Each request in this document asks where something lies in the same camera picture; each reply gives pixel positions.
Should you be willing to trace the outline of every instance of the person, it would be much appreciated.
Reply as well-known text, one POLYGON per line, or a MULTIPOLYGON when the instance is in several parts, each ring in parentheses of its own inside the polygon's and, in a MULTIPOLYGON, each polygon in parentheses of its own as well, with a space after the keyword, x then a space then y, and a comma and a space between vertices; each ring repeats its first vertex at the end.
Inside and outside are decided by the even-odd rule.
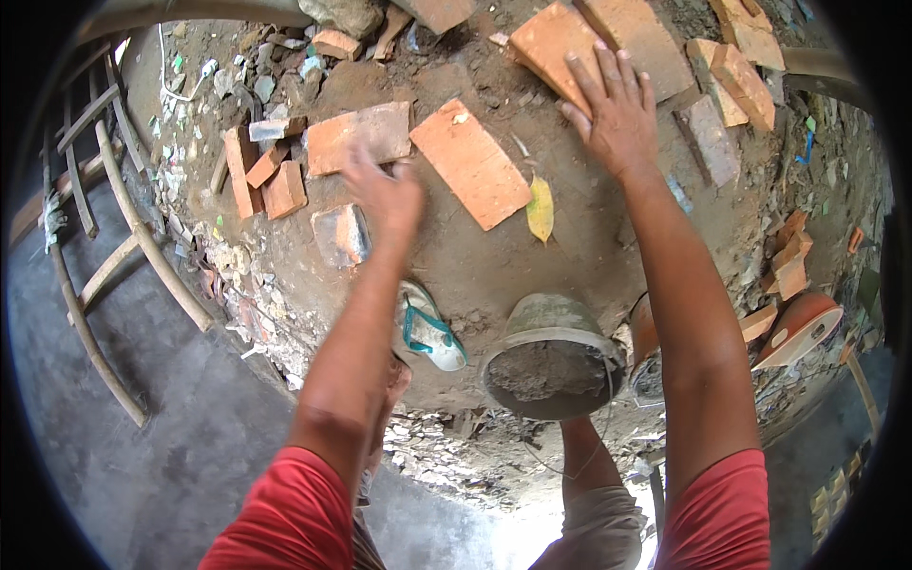
MULTIPOLYGON (((668 518, 656 568, 768 567, 766 471, 738 319, 658 169, 648 75, 637 77, 623 50, 601 41, 594 50, 600 78, 576 55, 566 57, 591 120, 569 102, 558 106, 623 188, 662 347, 668 518)), ((411 378, 390 355, 389 339, 423 195, 408 164, 389 177, 363 148, 343 174, 377 227, 374 249, 316 354, 285 447, 200 568, 383 568, 355 505, 364 502, 389 412, 411 378)), ((564 532, 533 568, 634 568, 643 519, 610 453, 588 417, 560 427, 564 532)))

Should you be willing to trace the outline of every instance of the red sleeve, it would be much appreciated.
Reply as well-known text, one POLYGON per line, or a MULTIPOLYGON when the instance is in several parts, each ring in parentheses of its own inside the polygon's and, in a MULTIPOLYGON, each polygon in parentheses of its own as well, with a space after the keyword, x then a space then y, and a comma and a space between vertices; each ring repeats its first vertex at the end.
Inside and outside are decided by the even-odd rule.
POLYGON ((739 451, 707 469, 672 505, 656 568, 769 567, 763 452, 739 451))
POLYGON ((200 568, 350 570, 351 509, 345 485, 325 461, 312 451, 283 448, 200 568))

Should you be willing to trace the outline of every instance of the flip-flop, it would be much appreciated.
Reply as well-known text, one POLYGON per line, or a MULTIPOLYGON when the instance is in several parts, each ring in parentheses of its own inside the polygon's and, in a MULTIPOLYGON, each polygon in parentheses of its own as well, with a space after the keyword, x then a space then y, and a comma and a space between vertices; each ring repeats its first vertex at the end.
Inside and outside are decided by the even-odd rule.
POLYGON ((430 294, 414 282, 399 282, 396 324, 402 327, 405 346, 428 355, 437 368, 452 372, 469 361, 465 349, 440 319, 430 294))

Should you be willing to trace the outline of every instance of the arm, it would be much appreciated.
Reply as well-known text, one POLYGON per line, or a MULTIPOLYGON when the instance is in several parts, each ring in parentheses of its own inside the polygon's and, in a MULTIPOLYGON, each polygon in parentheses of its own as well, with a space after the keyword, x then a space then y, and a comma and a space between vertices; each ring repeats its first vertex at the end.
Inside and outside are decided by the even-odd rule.
POLYGON ((342 478, 352 501, 387 396, 389 340, 399 279, 423 202, 411 167, 383 173, 363 147, 343 170, 355 202, 378 229, 345 309, 316 353, 287 445, 313 451, 342 478))
POLYGON ((656 102, 629 55, 601 41, 596 80, 573 54, 567 65, 593 110, 560 109, 620 181, 639 241, 662 347, 668 413, 669 503, 713 463, 760 448, 751 371, 738 319, 710 252, 658 170, 656 102))

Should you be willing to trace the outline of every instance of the dry leaf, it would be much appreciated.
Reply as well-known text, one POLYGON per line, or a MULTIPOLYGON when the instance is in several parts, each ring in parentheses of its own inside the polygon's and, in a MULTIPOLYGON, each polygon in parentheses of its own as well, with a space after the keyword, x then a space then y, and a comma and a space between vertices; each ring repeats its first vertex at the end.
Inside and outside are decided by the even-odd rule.
POLYGON ((525 215, 529 220, 529 231, 532 235, 547 244, 551 231, 554 229, 554 200, 551 197, 551 187, 548 183, 533 175, 532 201, 525 205, 525 215))

